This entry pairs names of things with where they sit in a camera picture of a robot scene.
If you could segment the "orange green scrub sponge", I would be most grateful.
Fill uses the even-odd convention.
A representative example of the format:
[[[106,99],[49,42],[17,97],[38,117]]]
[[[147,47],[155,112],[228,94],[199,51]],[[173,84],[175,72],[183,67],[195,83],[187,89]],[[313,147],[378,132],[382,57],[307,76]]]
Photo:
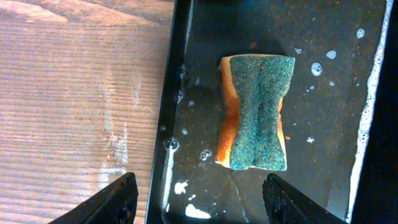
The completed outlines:
[[[220,60],[226,114],[216,163],[232,170],[287,170],[281,110],[294,67],[295,58],[284,55],[237,54]]]

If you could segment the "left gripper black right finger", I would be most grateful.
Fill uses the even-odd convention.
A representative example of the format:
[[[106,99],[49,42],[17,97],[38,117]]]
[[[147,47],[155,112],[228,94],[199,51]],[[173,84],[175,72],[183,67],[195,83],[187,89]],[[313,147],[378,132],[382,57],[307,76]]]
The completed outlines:
[[[346,224],[277,174],[267,175],[262,196],[270,224]]]

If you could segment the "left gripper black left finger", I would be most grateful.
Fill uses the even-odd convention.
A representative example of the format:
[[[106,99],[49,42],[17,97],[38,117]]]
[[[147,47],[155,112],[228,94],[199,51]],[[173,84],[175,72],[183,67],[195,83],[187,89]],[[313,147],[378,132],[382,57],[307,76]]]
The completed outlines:
[[[50,224],[133,224],[138,195],[136,176],[127,172]]]

